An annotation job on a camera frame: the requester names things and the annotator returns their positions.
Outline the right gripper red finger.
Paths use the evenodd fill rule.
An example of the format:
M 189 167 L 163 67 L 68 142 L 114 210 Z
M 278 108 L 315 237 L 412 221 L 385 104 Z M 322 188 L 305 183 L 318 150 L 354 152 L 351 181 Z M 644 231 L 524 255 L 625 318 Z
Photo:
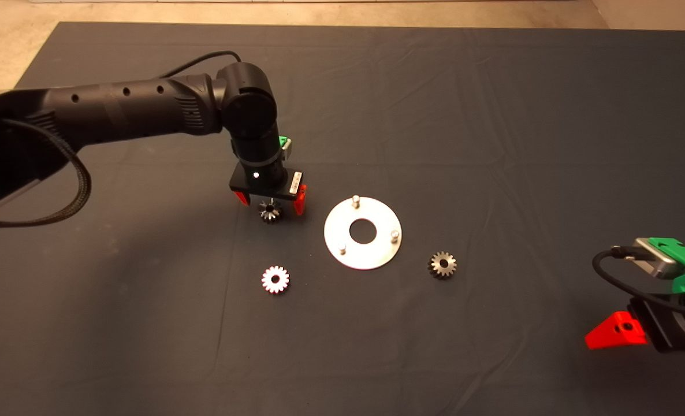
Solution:
M 646 332 L 629 311 L 615 311 L 585 335 L 586 347 L 602 348 L 633 347 L 649 343 Z

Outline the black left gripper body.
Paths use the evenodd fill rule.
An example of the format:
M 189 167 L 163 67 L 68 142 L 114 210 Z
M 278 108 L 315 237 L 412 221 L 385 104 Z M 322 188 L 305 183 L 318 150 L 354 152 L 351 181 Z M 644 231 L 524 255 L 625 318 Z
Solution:
M 240 158 L 229 180 L 229 189 L 246 198 L 257 195 L 287 201 L 301 197 L 302 185 L 303 172 L 286 168 L 280 154 L 263 164 Z

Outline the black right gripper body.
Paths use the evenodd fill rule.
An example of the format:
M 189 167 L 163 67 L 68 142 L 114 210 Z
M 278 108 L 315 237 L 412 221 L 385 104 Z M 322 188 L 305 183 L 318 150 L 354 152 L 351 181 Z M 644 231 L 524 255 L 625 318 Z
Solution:
M 685 314 L 639 297 L 632 297 L 628 311 L 661 353 L 685 352 Z

